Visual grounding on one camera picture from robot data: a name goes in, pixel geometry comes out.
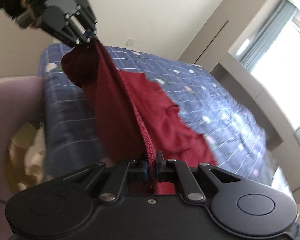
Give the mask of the red long-sleeve sweater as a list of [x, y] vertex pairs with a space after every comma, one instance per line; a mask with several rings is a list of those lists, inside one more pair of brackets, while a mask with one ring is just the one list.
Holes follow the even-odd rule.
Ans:
[[180, 108], [160, 85], [145, 74], [118, 70], [110, 53], [94, 39], [63, 56], [67, 78], [83, 89], [95, 116], [96, 132], [110, 159], [143, 159], [149, 164], [147, 182], [133, 182], [130, 194], [174, 194], [171, 182], [154, 180], [157, 152], [196, 167], [216, 164], [204, 136], [185, 124]]

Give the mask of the blue plaid floral quilt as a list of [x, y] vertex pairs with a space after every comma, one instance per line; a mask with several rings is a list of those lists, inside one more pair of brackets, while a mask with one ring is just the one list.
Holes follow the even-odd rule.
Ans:
[[[182, 120], [205, 136], [219, 167], [271, 184], [275, 168], [267, 151], [265, 130], [211, 74], [198, 65], [152, 54], [118, 47], [107, 50], [119, 70], [144, 73], [162, 87], [179, 106]], [[69, 51], [68, 46], [54, 43], [39, 59], [37, 74], [44, 79], [45, 180], [88, 166], [106, 155], [83, 90], [62, 71], [61, 59]]]

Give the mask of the left blue-grey curtain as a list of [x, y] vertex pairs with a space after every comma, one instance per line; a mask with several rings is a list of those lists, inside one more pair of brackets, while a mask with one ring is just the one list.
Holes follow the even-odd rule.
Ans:
[[258, 61], [269, 50], [286, 24], [296, 15], [297, 11], [297, 7], [288, 0], [280, 1], [247, 48], [237, 57], [237, 61], [248, 72], [252, 72]]

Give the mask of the bright window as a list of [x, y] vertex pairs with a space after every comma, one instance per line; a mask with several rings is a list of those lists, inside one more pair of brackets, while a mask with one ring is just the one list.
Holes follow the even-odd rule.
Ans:
[[300, 127], [300, 27], [286, 24], [251, 71], [293, 129]]

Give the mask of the white wall socket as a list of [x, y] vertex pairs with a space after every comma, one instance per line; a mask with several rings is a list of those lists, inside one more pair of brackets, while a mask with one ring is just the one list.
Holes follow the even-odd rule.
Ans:
[[129, 38], [126, 42], [126, 46], [132, 47], [134, 46], [135, 39], [134, 38]]

